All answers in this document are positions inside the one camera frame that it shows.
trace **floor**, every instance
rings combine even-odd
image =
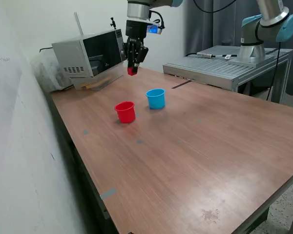
[[[267,92],[258,95],[266,99]],[[285,105],[293,107],[293,96],[285,95]],[[286,234],[293,220],[293,185],[270,207],[268,220],[251,234]]]

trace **plastic bag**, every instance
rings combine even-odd
[[[31,62],[34,75],[45,92],[62,90],[72,85],[61,72],[53,49],[42,50]]]

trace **white wall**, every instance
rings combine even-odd
[[[61,139],[0,6],[0,234],[87,233]]]
[[[126,0],[1,0],[28,60],[40,48],[79,35],[77,11],[84,34],[109,30],[110,17],[125,37]],[[157,8],[164,17],[162,35],[148,35],[149,54],[142,66],[162,71],[162,64],[184,55],[184,5]]]

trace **blue cup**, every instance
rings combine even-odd
[[[152,89],[146,93],[150,109],[162,109],[165,106],[165,90]]]

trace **robotic arm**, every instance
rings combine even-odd
[[[137,74],[140,62],[143,62],[148,48],[144,46],[144,38],[147,36],[149,26],[155,25],[159,29],[159,34],[162,30],[158,23],[151,22],[153,7],[159,6],[180,6],[183,0],[128,0],[126,36],[127,43],[124,44],[125,57],[128,60],[128,74],[133,76]]]
[[[151,22],[151,8],[159,6],[178,7],[183,0],[127,0],[127,43],[124,44],[125,57],[128,60],[128,74],[135,75],[144,61],[148,48],[144,46],[147,31],[155,25],[160,34],[164,27]],[[265,40],[287,41],[293,35],[293,15],[282,0],[257,0],[260,15],[248,17],[242,22],[241,49],[238,59],[254,62],[265,59],[263,43]]]

